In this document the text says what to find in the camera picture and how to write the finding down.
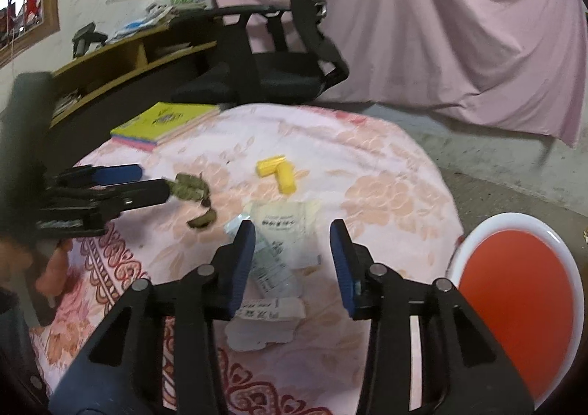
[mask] office chair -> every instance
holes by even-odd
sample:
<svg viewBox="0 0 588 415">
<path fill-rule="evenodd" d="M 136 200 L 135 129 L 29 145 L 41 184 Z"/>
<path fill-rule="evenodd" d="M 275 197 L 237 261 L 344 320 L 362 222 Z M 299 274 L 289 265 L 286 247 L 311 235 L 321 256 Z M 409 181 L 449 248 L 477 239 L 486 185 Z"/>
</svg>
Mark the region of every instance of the office chair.
<svg viewBox="0 0 588 415">
<path fill-rule="evenodd" d="M 294 25 L 307 52 L 287 48 L 282 16 L 292 12 Z M 266 19 L 274 52 L 252 53 L 246 25 L 253 14 Z M 290 7 L 242 5 L 180 14 L 171 26 L 198 19 L 239 16 L 235 24 L 219 31 L 217 46 L 208 60 L 209 69 L 178 87 L 174 103 L 284 103 L 299 104 L 318 97 L 349 76 L 349 68 L 334 43 L 318 24 L 326 15 L 324 0 L 290 0 Z M 334 69 L 324 74 L 319 61 Z"/>
</svg>

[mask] concrete floor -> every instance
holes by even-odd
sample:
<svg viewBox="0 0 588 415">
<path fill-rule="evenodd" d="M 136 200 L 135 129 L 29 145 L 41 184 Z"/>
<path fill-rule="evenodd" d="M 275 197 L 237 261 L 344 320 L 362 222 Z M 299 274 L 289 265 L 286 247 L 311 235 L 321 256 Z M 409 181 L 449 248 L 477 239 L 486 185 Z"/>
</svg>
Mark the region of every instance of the concrete floor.
<svg viewBox="0 0 588 415">
<path fill-rule="evenodd" d="M 584 105 L 584 128 L 575 149 L 551 137 L 475 126 L 428 112 L 383 105 L 371 105 L 362 112 L 397 123 L 442 168 L 588 216 L 588 105 Z"/>
<path fill-rule="evenodd" d="M 583 231 L 588 217 L 525 195 L 516 190 L 466 174 L 440 169 L 452 192 L 465 234 L 490 216 L 504 212 L 526 213 L 544 221 L 565 241 L 580 270 L 588 268 L 588 245 Z"/>
</svg>

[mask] chair seat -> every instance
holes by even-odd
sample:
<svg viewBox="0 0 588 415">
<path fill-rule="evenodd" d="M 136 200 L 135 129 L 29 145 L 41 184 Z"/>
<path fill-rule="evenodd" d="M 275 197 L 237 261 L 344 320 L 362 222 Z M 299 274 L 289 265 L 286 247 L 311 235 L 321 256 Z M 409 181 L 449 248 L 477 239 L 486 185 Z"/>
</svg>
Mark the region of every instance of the chair seat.
<svg viewBox="0 0 588 415">
<path fill-rule="evenodd" d="M 254 59 L 264 94 L 259 102 L 304 103 L 316 98 L 322 90 L 325 77 L 316 57 L 310 53 L 256 53 Z M 174 103 L 214 104 L 237 102 L 238 95 L 229 83 L 229 66 L 220 62 L 178 87 L 171 99 Z"/>
</svg>

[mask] notebook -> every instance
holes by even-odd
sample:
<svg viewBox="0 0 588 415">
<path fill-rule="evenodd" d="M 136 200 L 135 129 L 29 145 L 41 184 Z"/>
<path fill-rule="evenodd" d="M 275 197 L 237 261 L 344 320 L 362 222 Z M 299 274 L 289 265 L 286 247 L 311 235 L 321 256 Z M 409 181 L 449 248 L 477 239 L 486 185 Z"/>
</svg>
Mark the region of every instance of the notebook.
<svg viewBox="0 0 588 415">
<path fill-rule="evenodd" d="M 158 102 L 114 128 L 111 137 L 119 143 L 152 151 L 219 112 L 217 105 Z"/>
</svg>

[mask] table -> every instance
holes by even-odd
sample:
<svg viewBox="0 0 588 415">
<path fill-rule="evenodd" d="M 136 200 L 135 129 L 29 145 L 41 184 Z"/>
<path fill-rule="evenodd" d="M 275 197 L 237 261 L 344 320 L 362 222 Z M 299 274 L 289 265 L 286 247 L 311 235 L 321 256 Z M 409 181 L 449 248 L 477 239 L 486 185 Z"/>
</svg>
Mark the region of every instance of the table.
<svg viewBox="0 0 588 415">
<path fill-rule="evenodd" d="M 369 324 L 349 319 L 341 305 L 330 256 L 330 222 L 345 219 L 354 241 L 366 245 L 375 260 L 428 283 L 445 274 L 462 227 L 437 167 L 400 127 L 311 107 L 240 106 L 152 154 L 109 141 L 81 161 L 139 163 L 149 178 L 202 172 L 219 219 L 207 230 L 190 230 L 186 221 L 202 208 L 172 198 L 161 206 L 124 213 L 108 225 L 105 236 L 76 241 L 68 292 L 57 317 L 51 326 L 32 332 L 49 387 L 57 385 L 92 330 L 135 279 L 150 277 L 158 284 L 182 277 L 209 262 L 216 248 L 228 242 L 222 225 L 248 201 L 283 198 L 275 178 L 255 174 L 258 160 L 278 154 L 295 165 L 298 191 L 290 200 L 321 202 L 316 231 L 322 265 L 301 273 L 308 318 L 292 343 L 236 353 L 227 348 L 218 325 L 229 410 L 250 415 L 355 412 Z M 164 357 L 164 400 L 171 407 L 171 323 Z M 419 358 L 414 362 L 419 365 Z M 413 381 L 416 390 L 419 370 Z"/>
</svg>

